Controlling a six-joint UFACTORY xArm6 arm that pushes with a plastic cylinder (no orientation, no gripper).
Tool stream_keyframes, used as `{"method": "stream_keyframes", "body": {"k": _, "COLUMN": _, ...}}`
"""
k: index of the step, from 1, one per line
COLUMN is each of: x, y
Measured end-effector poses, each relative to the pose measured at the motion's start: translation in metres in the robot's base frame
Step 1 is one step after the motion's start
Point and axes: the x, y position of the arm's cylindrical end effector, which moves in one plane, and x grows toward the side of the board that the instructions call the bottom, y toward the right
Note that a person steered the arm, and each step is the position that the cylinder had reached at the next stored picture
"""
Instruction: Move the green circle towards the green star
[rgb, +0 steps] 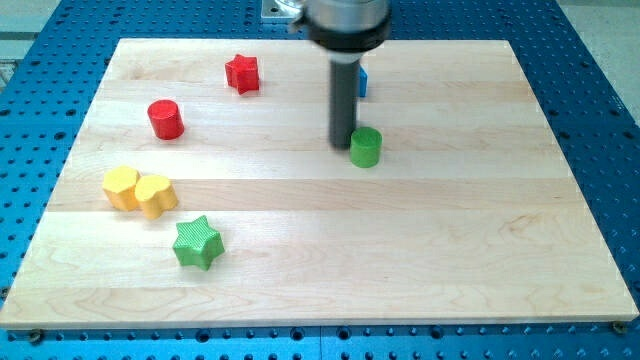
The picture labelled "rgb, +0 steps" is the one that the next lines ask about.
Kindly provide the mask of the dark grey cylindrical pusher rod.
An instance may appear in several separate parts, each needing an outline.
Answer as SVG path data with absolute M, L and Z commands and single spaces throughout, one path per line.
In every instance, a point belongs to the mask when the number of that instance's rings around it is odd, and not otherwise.
M 334 149 L 348 149 L 356 128 L 359 95 L 359 61 L 330 62 L 329 143 Z

